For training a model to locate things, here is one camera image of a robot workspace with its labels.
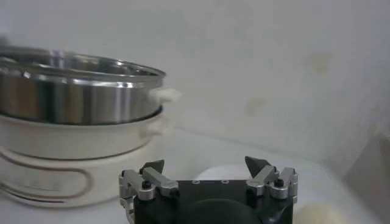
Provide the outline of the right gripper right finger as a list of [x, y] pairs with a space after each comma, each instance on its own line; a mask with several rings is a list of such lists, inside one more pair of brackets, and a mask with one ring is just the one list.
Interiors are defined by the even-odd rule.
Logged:
[[297, 203], [299, 175], [295, 168], [285, 167], [280, 172], [265, 159], [246, 156], [244, 160], [252, 177], [246, 185], [255, 196], [261, 197], [268, 192], [276, 200], [291, 198]]

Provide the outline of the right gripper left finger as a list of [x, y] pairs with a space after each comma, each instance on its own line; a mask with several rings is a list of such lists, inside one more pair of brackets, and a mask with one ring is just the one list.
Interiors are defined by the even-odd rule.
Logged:
[[161, 159], [145, 163], [139, 171], [129, 169], [119, 174], [119, 202], [126, 210], [128, 222], [135, 221], [134, 199], [151, 201], [157, 193], [167, 198], [180, 195], [179, 183], [162, 174], [164, 165], [165, 161]]

